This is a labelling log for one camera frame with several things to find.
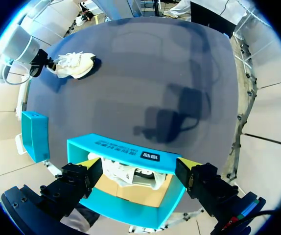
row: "black logo label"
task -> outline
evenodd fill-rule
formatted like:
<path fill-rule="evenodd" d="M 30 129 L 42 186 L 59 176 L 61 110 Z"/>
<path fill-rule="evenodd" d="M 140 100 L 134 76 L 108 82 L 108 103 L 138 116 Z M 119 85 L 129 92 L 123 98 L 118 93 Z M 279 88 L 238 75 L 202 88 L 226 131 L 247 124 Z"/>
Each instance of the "black logo label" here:
<path fill-rule="evenodd" d="M 148 159 L 148 160 L 153 160 L 153 161 L 156 161 L 156 162 L 160 162 L 160 155 L 156 154 L 156 153 L 142 152 L 140 157 Z"/>

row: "gray table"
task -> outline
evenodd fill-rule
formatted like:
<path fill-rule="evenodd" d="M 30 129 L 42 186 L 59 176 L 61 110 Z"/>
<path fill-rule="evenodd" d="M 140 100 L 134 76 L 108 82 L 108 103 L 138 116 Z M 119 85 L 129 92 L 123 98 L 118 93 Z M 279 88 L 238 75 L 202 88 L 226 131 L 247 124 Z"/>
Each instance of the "gray table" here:
<path fill-rule="evenodd" d="M 238 88 L 223 34 L 195 23 L 131 18 L 86 28 L 47 49 L 52 58 L 91 52 L 81 80 L 43 69 L 27 110 L 49 117 L 50 161 L 67 163 L 67 139 L 96 133 L 222 169 L 232 146 Z M 176 211 L 200 208 L 183 196 Z"/>

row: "cyan box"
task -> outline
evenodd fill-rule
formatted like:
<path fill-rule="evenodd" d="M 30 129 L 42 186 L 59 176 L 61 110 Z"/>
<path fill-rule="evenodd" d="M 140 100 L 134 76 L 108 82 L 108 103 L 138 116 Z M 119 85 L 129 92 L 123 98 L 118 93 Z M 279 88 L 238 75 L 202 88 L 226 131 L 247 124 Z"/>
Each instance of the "cyan box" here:
<path fill-rule="evenodd" d="M 50 158 L 48 144 L 48 117 L 37 112 L 24 111 L 21 118 L 22 142 L 34 162 Z"/>
<path fill-rule="evenodd" d="M 87 161 L 93 152 L 107 159 L 144 168 L 159 173 L 175 173 L 175 163 L 179 154 L 120 142 L 96 134 L 80 136 L 67 141 L 68 162 L 77 164 Z M 94 188 L 87 199 L 80 203 L 87 208 L 117 221 L 152 229 L 159 229 L 169 218 L 182 198 L 185 188 L 173 176 L 160 207 L 150 207 L 115 197 Z"/>

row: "white sneaker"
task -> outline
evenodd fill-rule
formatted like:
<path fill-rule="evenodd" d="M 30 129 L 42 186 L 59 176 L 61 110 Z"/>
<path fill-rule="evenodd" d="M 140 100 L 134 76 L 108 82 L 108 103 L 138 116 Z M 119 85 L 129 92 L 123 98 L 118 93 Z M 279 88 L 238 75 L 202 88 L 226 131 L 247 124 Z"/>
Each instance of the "white sneaker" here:
<path fill-rule="evenodd" d="M 164 16 L 169 16 L 169 17 L 174 18 L 174 19 L 176 19 L 176 18 L 179 17 L 179 16 L 177 16 L 177 15 L 173 15 L 172 13 L 170 13 L 170 12 L 168 12 L 168 11 L 163 12 L 163 15 L 164 15 Z"/>
<path fill-rule="evenodd" d="M 49 67 L 47 69 L 59 78 L 71 75 L 78 79 L 93 68 L 95 58 L 96 56 L 92 53 L 67 53 L 66 55 L 59 55 L 59 58 L 53 61 L 55 70 Z"/>

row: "shoebox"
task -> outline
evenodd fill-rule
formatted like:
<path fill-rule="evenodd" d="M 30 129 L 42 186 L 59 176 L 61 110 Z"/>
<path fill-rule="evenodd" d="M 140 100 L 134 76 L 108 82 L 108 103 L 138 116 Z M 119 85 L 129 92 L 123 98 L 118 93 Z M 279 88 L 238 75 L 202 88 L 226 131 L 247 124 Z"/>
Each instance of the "shoebox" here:
<path fill-rule="evenodd" d="M 150 187 L 138 185 L 121 187 L 103 174 L 95 188 L 130 202 L 150 207 L 159 207 L 169 187 L 171 178 L 172 175 L 167 175 L 164 184 L 158 190 L 153 190 Z"/>
<path fill-rule="evenodd" d="M 175 176 L 179 154 L 149 149 L 96 134 L 67 140 L 68 162 L 93 164 L 89 154 L 121 164 L 147 169 L 167 175 L 158 190 L 143 186 L 120 187 L 102 175 L 87 199 L 80 203 L 105 217 L 122 223 L 158 229 L 172 214 L 182 198 L 185 188 Z"/>

